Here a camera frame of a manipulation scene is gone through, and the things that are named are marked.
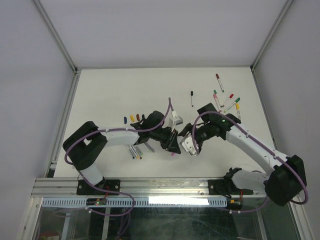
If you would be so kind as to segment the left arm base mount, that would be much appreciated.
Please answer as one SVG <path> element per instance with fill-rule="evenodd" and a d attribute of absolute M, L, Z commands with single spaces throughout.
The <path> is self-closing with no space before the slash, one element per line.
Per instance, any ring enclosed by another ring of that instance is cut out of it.
<path fill-rule="evenodd" d="M 83 178 L 77 180 L 76 194 L 78 196 L 118 196 L 121 188 L 120 179 L 103 177 L 94 187 L 90 186 Z"/>

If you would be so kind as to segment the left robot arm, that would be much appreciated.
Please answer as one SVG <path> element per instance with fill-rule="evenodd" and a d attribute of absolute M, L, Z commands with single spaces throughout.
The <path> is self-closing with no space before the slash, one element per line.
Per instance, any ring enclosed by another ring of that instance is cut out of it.
<path fill-rule="evenodd" d="M 99 128 L 93 121 L 87 121 L 62 144 L 65 158 L 70 159 L 70 164 L 87 180 L 87 188 L 93 194 L 100 194 L 105 182 L 95 161 L 104 148 L 146 145 L 151 139 L 167 152 L 181 153 L 176 126 L 182 124 L 183 119 L 174 110 L 169 113 L 167 127 L 163 127 L 166 116 L 156 110 L 125 128 Z"/>

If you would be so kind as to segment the yellow marker pen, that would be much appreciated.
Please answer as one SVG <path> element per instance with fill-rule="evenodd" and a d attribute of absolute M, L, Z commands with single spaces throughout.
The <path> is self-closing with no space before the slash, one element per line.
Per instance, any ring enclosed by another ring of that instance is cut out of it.
<path fill-rule="evenodd" d="M 136 152 L 135 148 L 134 148 L 132 145 L 130 146 L 130 148 L 131 148 L 132 152 L 134 153 L 135 157 L 136 157 L 137 159 L 139 159 L 139 158 L 140 158 L 140 155 Z"/>

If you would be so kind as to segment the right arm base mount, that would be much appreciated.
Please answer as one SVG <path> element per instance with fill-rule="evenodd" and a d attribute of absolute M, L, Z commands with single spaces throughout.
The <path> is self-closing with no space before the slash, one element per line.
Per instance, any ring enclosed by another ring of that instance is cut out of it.
<path fill-rule="evenodd" d="M 235 173 L 242 170 L 239 167 L 236 168 L 230 168 L 229 171 L 223 176 L 221 179 L 209 179 L 207 181 L 208 183 L 208 194 L 213 195 L 221 195 L 226 198 L 231 198 L 232 195 L 240 195 L 241 191 L 245 195 L 253 195 L 254 192 L 250 189 L 246 188 L 238 188 L 236 185 L 232 182 L 232 177 Z"/>

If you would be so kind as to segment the grey pen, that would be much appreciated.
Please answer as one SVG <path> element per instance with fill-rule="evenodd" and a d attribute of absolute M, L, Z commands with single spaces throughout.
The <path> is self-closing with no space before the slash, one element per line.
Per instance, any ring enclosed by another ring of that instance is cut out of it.
<path fill-rule="evenodd" d="M 146 144 L 149 146 L 149 148 L 150 148 L 150 150 L 152 151 L 152 153 L 155 153 L 155 152 L 156 152 L 148 143 L 146 143 Z"/>

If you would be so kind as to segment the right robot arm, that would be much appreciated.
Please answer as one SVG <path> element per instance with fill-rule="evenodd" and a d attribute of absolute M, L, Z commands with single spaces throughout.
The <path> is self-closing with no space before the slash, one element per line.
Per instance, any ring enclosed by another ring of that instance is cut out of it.
<path fill-rule="evenodd" d="M 229 197 L 246 189 L 265 193 L 278 206 L 289 202 L 305 205 L 309 201 L 304 162 L 299 156 L 288 156 L 267 146 L 245 128 L 239 118 L 218 112 L 211 103 L 197 112 L 194 123 L 188 123 L 178 134 L 186 152 L 197 156 L 205 141 L 217 137 L 238 147 L 263 170 L 230 168 L 223 176 L 223 185 L 216 188 L 221 195 Z"/>

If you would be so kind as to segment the blue marker pen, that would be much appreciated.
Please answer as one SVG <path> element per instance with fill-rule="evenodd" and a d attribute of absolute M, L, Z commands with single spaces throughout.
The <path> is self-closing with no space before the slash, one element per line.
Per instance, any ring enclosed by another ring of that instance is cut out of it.
<path fill-rule="evenodd" d="M 127 148 L 127 150 L 129 151 L 131 157 L 132 157 L 133 159 L 135 159 L 136 156 L 135 156 L 134 152 L 132 151 L 132 149 L 130 148 L 130 146 L 126 145 L 126 148 Z"/>

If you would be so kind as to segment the brown cap marker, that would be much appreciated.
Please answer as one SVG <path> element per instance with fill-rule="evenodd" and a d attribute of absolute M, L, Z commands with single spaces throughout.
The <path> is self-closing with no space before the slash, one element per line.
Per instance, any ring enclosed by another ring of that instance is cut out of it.
<path fill-rule="evenodd" d="M 142 159 L 142 155 L 140 153 L 140 151 L 136 148 L 136 146 L 132 146 L 132 149 L 136 152 L 136 155 L 139 159 Z"/>

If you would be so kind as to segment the small black cap marker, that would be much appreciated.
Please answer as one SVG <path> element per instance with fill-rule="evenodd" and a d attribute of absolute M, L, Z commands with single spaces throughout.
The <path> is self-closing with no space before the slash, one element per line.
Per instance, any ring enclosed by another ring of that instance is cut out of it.
<path fill-rule="evenodd" d="M 194 92 L 190 91 L 190 104 L 191 104 L 191 107 L 194 107 L 193 96 L 194 96 Z"/>

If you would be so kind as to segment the pink cap marker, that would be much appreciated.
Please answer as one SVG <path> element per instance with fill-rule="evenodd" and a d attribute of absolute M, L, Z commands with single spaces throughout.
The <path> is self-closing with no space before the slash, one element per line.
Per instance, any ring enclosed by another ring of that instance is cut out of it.
<path fill-rule="evenodd" d="M 217 95 L 215 93 L 213 94 L 213 98 L 214 98 L 214 101 L 215 101 L 215 103 L 217 105 L 218 112 L 222 112 L 221 106 L 220 106 L 218 98 L 217 98 Z"/>

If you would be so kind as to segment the dark red cap marker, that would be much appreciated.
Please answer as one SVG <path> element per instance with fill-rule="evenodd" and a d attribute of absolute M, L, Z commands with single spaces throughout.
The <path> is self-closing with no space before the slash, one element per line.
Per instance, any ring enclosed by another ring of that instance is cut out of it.
<path fill-rule="evenodd" d="M 224 87 L 223 87 L 223 84 L 222 84 L 222 82 L 221 82 L 221 79 L 220 79 L 219 74 L 216 73 L 215 76 L 216 76 L 216 79 L 217 79 L 217 81 L 218 81 L 218 84 L 219 84 L 219 87 L 220 87 L 222 93 L 224 93 L 224 92 L 225 92 L 225 89 L 224 89 Z"/>

